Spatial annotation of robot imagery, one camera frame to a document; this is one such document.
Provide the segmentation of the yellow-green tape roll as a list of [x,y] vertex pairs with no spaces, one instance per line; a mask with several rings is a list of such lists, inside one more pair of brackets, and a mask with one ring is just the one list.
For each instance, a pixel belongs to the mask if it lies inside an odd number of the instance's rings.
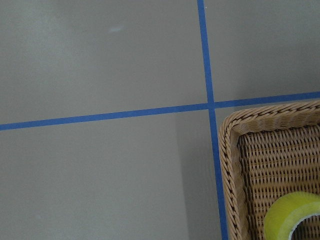
[[266,240],[290,240],[304,220],[320,215],[320,196],[297,191],[277,199],[268,209],[263,221]]

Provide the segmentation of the brown wicker basket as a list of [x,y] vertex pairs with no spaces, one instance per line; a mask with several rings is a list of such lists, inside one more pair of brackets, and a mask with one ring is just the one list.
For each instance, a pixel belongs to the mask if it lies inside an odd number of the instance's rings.
[[231,240],[261,240],[269,207],[292,192],[320,192],[320,102],[241,109],[218,131]]

